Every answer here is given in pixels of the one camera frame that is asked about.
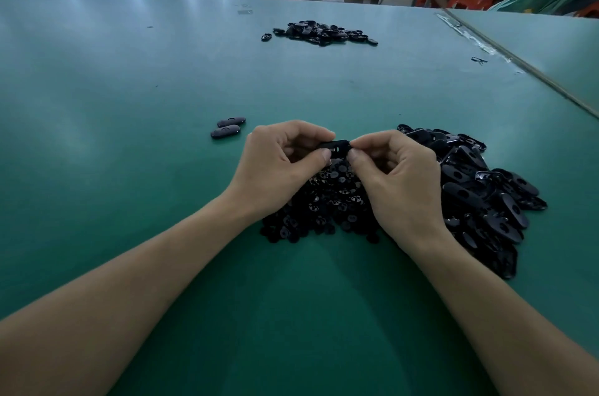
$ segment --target hand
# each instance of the hand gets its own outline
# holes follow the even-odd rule
[[[441,170],[432,150],[395,130],[364,135],[351,145],[348,160],[378,223],[408,255],[422,239],[448,233],[441,212]]]
[[[255,222],[283,207],[302,185],[331,162],[331,150],[316,149],[335,133],[292,120],[254,128],[224,196],[250,208]]]

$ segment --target person's left hand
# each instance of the person's left hand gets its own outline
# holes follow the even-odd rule
[[[254,128],[223,195],[248,207],[252,222],[274,213],[330,163],[329,149],[314,149],[334,138],[332,131],[301,120]]]

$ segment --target green table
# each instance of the green table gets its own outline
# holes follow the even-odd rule
[[[508,51],[526,60],[595,110],[599,110],[599,21],[499,12],[452,10]]]
[[[293,0],[0,0],[0,317],[226,187],[244,135],[301,118],[339,138],[468,133],[549,203],[510,284],[599,355],[599,124],[423,8]],[[501,22],[502,14],[489,14]],[[290,21],[378,47],[260,36]],[[216,121],[248,118],[214,142]],[[481,395],[460,329],[394,244],[271,244],[255,225],[161,320],[115,395]]]

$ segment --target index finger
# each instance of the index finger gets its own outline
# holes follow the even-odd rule
[[[335,138],[335,133],[319,127],[313,123],[304,122],[303,120],[291,120],[290,122],[275,123],[270,125],[275,133],[277,142],[281,146],[285,146],[293,142],[298,137],[313,139],[320,142],[329,142]]]
[[[349,142],[355,149],[369,150],[388,147],[393,153],[399,152],[401,149],[412,145],[419,145],[414,139],[409,138],[405,134],[390,129],[389,131],[379,131],[378,133],[365,134],[353,141]]]

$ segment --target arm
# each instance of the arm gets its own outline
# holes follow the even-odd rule
[[[348,157],[379,224],[434,286],[500,394],[595,394],[599,362],[447,231],[434,152],[399,131],[362,136],[352,146],[361,149]]]
[[[327,164],[330,150],[311,150],[334,136],[297,121],[257,127],[221,196],[1,321],[0,394],[106,394],[198,272]]]

